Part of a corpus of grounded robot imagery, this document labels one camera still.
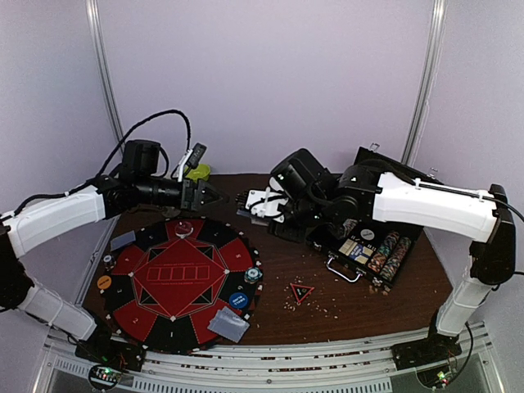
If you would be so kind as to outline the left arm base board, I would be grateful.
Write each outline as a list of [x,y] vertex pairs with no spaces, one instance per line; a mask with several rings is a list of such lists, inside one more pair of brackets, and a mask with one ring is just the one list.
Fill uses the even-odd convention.
[[89,384],[98,391],[108,391],[122,382],[131,382],[131,372],[142,370],[146,351],[140,346],[112,341],[108,355],[96,354],[86,345],[77,344],[75,356],[93,363],[88,369]]

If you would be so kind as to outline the dealt blue card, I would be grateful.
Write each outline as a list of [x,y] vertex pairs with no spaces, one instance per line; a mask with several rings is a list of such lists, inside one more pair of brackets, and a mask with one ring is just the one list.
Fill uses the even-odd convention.
[[238,343],[242,339],[249,327],[250,324],[247,321],[245,321],[244,324],[238,327],[226,323],[215,323],[213,319],[210,321],[208,325],[208,329],[210,331],[236,343]]
[[244,324],[244,320],[238,316],[233,310],[225,306],[222,309],[218,310],[215,317],[213,318],[215,323],[226,323],[229,325],[235,325],[240,327]]

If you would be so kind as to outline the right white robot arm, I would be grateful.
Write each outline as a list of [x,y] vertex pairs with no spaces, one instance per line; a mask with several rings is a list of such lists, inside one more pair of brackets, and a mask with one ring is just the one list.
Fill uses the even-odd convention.
[[341,176],[323,167],[301,148],[270,172],[287,196],[281,207],[284,221],[274,234],[294,230],[302,240],[307,228],[332,224],[341,228],[348,219],[413,224],[463,235],[471,240],[470,268],[462,282],[436,312],[434,332],[420,343],[420,355],[437,361],[492,287],[515,273],[517,212],[505,190],[446,186],[398,161],[360,149],[359,158]]

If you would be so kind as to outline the orange big blind button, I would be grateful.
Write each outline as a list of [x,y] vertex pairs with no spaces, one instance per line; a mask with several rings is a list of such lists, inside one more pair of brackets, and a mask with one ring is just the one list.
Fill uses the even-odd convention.
[[111,286],[111,284],[112,284],[112,279],[110,275],[102,275],[97,280],[97,288],[101,291],[105,291],[106,289],[108,289]]

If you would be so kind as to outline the blue playing card deck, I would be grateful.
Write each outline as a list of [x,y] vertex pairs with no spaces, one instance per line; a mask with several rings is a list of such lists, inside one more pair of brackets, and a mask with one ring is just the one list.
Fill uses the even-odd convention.
[[269,221],[267,219],[262,219],[256,215],[252,215],[246,210],[237,210],[237,215],[244,218],[248,218],[251,221],[251,224],[253,225],[259,225],[263,227],[269,226]]

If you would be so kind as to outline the right arm base board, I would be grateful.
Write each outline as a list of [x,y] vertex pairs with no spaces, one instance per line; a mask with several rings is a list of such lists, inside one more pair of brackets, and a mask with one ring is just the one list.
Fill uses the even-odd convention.
[[458,371],[460,344],[437,342],[427,339],[396,344],[391,353],[398,371],[414,368],[418,381],[426,388],[447,387]]

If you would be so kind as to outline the teal poker chip stack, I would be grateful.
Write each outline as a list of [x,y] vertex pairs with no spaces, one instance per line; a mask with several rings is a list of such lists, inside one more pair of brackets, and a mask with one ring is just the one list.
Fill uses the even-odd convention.
[[249,284],[258,282],[263,277],[262,271],[258,267],[252,267],[244,273],[244,281]]

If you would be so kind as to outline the single blue playing card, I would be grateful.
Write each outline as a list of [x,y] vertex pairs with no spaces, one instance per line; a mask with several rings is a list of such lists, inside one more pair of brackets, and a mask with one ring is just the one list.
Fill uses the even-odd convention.
[[117,237],[114,237],[110,241],[110,250],[111,251],[119,250],[120,248],[133,243],[135,240],[136,240],[136,235],[134,231],[130,231],[130,232],[121,234]]

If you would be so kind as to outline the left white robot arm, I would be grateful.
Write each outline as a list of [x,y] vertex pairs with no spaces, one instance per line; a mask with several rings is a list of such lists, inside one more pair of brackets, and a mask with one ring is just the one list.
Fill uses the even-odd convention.
[[39,197],[29,207],[1,217],[1,310],[19,309],[74,339],[86,341],[87,352],[101,364],[112,362],[118,347],[101,332],[95,318],[32,279],[20,262],[35,247],[64,233],[124,213],[139,205],[174,207],[199,212],[228,201],[228,196],[203,179],[192,181],[184,170],[194,169],[206,147],[200,143],[181,159],[174,178],[156,176],[158,142],[132,140],[115,171],[97,175],[79,191]]

